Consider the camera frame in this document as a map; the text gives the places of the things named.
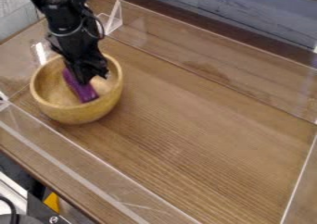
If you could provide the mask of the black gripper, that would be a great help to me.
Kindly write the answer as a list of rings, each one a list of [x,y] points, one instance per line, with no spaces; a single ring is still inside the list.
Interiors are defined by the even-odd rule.
[[[81,30],[68,36],[46,33],[52,50],[58,53],[66,69],[79,83],[89,82],[95,76],[108,77],[108,61],[103,57],[97,42],[103,38],[97,30]]]

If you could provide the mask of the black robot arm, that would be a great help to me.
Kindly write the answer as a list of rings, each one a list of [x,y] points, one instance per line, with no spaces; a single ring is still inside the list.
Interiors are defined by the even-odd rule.
[[[80,84],[92,77],[107,77],[108,62],[97,43],[104,33],[100,20],[87,6],[87,0],[29,0],[46,19],[46,41],[61,55],[66,69]]]

